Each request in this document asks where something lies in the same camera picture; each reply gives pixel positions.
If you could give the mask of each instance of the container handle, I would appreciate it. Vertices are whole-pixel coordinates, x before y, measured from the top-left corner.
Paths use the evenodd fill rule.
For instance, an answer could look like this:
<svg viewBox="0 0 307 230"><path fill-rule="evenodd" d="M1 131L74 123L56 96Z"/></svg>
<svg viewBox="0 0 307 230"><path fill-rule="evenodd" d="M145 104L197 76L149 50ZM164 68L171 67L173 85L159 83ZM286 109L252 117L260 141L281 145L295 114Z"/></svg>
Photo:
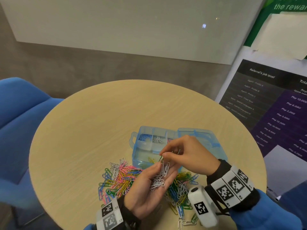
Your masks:
<svg viewBox="0 0 307 230"><path fill-rule="evenodd" d="M130 147L133 149L133 146L134 146L134 143L132 142L132 139L133 139L133 137L135 137L136 138L136 135L137 135L138 133L137 132L132 132L131 133L131 136L130 136L130 139L129 139L129 145L130 145Z"/></svg>

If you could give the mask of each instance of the green poster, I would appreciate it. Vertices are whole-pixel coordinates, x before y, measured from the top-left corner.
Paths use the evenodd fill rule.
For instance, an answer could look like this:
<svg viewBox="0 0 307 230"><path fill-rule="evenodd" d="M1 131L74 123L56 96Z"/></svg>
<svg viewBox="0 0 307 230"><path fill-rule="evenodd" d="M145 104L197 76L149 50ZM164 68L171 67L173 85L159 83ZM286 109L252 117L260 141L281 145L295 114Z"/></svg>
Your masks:
<svg viewBox="0 0 307 230"><path fill-rule="evenodd" d="M271 13L279 14L282 11L307 12L307 0L267 0L259 13L244 46L251 46L262 27L262 24Z"/></svg>

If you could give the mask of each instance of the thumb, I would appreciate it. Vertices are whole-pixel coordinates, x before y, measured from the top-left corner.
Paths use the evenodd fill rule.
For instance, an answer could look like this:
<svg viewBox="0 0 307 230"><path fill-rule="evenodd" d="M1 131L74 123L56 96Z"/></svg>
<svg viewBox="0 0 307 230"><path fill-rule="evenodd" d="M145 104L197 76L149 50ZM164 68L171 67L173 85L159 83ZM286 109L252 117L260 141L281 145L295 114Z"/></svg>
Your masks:
<svg viewBox="0 0 307 230"><path fill-rule="evenodd" d="M184 164L184 156L183 155L178 155L172 152L165 152L162 154L163 158L168 159L170 161L174 161L180 165Z"/></svg>
<svg viewBox="0 0 307 230"><path fill-rule="evenodd" d="M161 171L161 162L157 162L154 165L148 167L147 169L143 170L142 174L144 174L148 178L154 178L158 173Z"/></svg>

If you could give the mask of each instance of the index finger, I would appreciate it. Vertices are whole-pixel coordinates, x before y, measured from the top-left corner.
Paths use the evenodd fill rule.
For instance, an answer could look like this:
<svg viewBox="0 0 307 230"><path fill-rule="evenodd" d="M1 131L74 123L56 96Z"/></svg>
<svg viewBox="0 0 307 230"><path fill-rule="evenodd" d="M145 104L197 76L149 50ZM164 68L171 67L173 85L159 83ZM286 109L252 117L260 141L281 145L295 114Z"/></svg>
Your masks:
<svg viewBox="0 0 307 230"><path fill-rule="evenodd" d="M159 153L159 155L162 156L163 153L174 151L174 149L183 150L183 142L184 142L184 138L183 138L183 137L180 137L180 138L171 140L171 141L161 150L161 152Z"/></svg>

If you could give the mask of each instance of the gray concrete wall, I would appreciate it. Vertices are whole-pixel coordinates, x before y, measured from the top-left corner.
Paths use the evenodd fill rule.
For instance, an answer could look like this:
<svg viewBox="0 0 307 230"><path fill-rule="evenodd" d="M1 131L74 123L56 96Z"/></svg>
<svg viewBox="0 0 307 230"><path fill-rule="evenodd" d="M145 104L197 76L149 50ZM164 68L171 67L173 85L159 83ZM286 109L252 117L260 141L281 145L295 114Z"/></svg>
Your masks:
<svg viewBox="0 0 307 230"><path fill-rule="evenodd" d="M103 82L146 79L215 99L230 65L17 42L0 5L0 79L21 77L53 97Z"/></svg>

